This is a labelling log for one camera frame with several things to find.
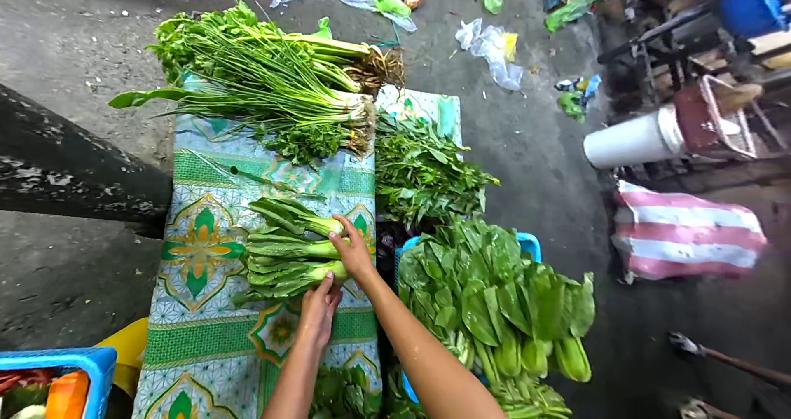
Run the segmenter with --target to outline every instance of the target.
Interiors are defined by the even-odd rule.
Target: carrot
[[[47,395],[46,419],[82,419],[88,384],[88,375],[82,370],[55,379]]]

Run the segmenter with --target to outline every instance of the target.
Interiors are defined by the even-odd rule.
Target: vegetable bunch
[[[313,232],[327,237],[330,232],[341,232],[339,221],[320,218],[293,200],[261,198],[248,207],[263,215],[266,224],[248,235],[244,261],[250,288],[233,296],[235,305],[303,293],[330,271],[338,281],[348,278],[329,240],[304,235]]]
[[[514,230],[455,217],[404,252],[399,276],[401,301],[467,368],[480,364],[510,417],[571,413],[538,379],[551,363],[590,379],[580,338],[595,317],[591,273],[571,280],[521,252]]]
[[[424,217],[444,222],[452,214],[475,215],[486,208],[486,184],[500,181],[464,161],[459,147],[433,121],[396,120],[381,113],[377,123],[377,207],[389,220],[411,226]]]
[[[373,419],[379,415],[382,395],[369,392],[368,377],[360,365],[330,368],[322,365],[310,404],[310,419]]]
[[[295,164],[326,158],[339,148],[358,154],[369,148],[372,97],[357,93],[361,85],[342,67],[358,71],[371,56],[381,57],[377,49],[285,34],[273,22],[259,22],[244,2],[223,13],[204,13],[200,20],[178,13],[155,33],[159,44],[148,48],[173,87],[126,92],[110,106],[138,106],[152,98],[178,101],[175,110],[158,116],[191,113],[239,121],[236,130],[252,128],[253,137]],[[183,90],[187,71],[210,85]]]

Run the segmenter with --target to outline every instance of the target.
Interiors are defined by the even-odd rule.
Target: white bucket
[[[582,146],[597,169],[678,158],[685,150],[674,105],[594,131]]]

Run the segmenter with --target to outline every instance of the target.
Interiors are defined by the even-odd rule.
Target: blue container
[[[90,386],[83,419],[102,419],[115,370],[115,348],[64,348],[0,353],[0,370],[61,368],[63,373],[81,369],[88,374]]]
[[[411,239],[407,240],[407,242],[403,243],[402,247],[395,250],[395,281],[398,281],[398,265],[401,260],[401,254],[410,247],[418,244],[419,240],[420,237],[412,237]],[[529,252],[533,256],[533,262],[541,262],[541,243],[539,243],[539,239],[534,234],[517,232],[517,241],[519,242],[519,246],[521,246],[523,251]],[[414,403],[418,403],[418,396],[414,393],[414,390],[412,390],[412,386],[409,384],[409,379],[407,379],[407,374],[403,371],[401,371],[401,381],[403,390],[407,393],[407,396],[409,396],[410,400]]]
[[[719,0],[717,14],[722,25],[742,37],[758,37],[789,28],[781,0]]]

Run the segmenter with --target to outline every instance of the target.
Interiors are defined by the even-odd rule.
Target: pink and white striped bag
[[[758,218],[737,204],[685,193],[657,193],[618,182],[612,242],[623,255],[626,281],[669,276],[743,276],[766,245]]]

